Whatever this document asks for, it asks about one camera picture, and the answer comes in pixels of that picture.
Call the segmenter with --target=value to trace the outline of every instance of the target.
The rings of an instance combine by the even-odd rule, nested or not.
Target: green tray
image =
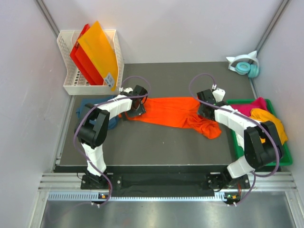
[[[251,102],[253,102],[254,99],[234,99],[234,100],[227,100],[226,102],[229,105],[240,105],[240,104],[249,104]],[[276,116],[276,112],[270,102],[270,100],[266,99],[266,103],[267,103],[267,109],[268,111],[273,114],[274,116]],[[236,151],[236,156],[237,158],[240,158],[241,156],[244,155],[244,151],[242,149],[242,147],[238,146],[238,142],[237,142],[237,137],[234,131],[231,131],[232,133],[232,139],[233,139],[233,144],[234,144],[234,149]],[[283,148],[285,150],[285,155],[283,156],[283,158],[281,158],[280,160],[280,166],[287,166],[287,165],[291,165],[293,163],[293,159],[291,157],[290,151],[288,149],[287,143],[285,142],[283,145]],[[276,163],[272,162],[269,163],[267,166],[275,166]]]

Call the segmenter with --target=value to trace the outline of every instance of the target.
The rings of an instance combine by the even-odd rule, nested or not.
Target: wall
[[[289,137],[290,167],[304,201],[304,1],[293,0],[258,55],[259,95],[270,98]]]
[[[45,0],[60,30],[117,29],[126,63],[212,62],[254,50],[277,0]]]
[[[68,96],[56,39],[33,0],[0,2],[0,220],[25,227]]]

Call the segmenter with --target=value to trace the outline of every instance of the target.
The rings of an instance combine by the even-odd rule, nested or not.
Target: blue cloth
[[[76,110],[76,115],[79,119],[80,117],[80,114],[82,112],[82,109],[83,107],[87,104],[87,103],[92,103],[92,104],[99,104],[99,103],[102,103],[102,102],[105,102],[105,101],[108,101],[110,99],[113,99],[114,97],[116,97],[115,95],[112,95],[112,96],[109,96],[109,97],[106,97],[106,98],[97,98],[97,99],[82,99],[81,103],[80,103],[80,107],[77,108]],[[108,125],[108,130],[111,130],[113,128],[115,128],[117,126],[117,123],[118,123],[118,120],[119,120],[119,117],[116,116],[116,117],[113,117],[110,121],[109,121],[109,125]],[[95,121],[93,120],[90,120],[90,123],[91,124],[95,124]]]

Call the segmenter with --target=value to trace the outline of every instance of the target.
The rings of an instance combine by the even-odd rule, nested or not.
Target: cat ear headphones
[[[237,72],[240,75],[248,74],[249,78],[257,77],[260,68],[259,68],[259,62],[257,59],[257,51],[253,51],[249,53],[248,55],[240,55],[236,57],[227,57],[226,58],[229,62],[228,69],[232,70],[234,72]],[[245,61],[252,60],[252,64],[249,64]]]

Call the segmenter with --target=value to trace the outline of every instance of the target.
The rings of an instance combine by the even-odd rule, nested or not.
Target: white basket
[[[57,43],[66,65],[66,80],[63,87],[70,95],[114,95],[119,94],[119,88],[122,85],[123,72],[124,72],[124,59],[120,49],[118,36],[116,30],[104,30],[111,47],[115,51],[117,65],[118,65],[118,78],[116,82],[116,90],[111,91],[111,88],[105,83],[103,85],[90,85],[75,63],[70,57],[72,48],[77,41],[80,31],[61,31],[57,38]]]

